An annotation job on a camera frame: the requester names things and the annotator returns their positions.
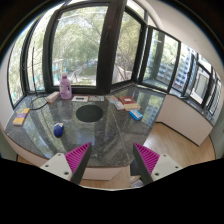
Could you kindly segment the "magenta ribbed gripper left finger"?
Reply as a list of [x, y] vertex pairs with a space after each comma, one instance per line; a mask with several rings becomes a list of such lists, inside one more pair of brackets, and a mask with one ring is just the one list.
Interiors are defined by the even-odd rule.
[[91, 143], [86, 143], [66, 154], [55, 154], [41, 166], [41, 169], [75, 184], [79, 184], [82, 180], [91, 153]]

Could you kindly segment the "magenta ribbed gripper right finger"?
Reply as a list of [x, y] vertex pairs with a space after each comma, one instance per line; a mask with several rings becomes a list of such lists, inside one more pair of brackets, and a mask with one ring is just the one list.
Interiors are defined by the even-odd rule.
[[168, 154], [158, 154], [138, 143], [133, 144], [133, 154], [145, 185], [182, 169]]

